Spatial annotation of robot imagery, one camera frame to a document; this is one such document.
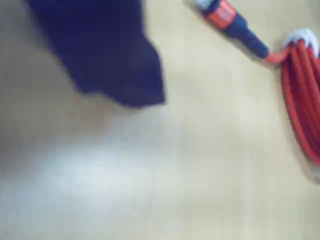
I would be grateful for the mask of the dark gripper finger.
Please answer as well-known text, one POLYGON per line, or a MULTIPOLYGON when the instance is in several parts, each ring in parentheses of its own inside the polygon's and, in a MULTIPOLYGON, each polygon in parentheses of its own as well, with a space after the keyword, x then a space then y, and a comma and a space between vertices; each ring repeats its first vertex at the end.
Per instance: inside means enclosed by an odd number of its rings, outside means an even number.
POLYGON ((144 31, 141 0, 28 0, 75 86, 133 108, 166 100, 160 56, 144 31))

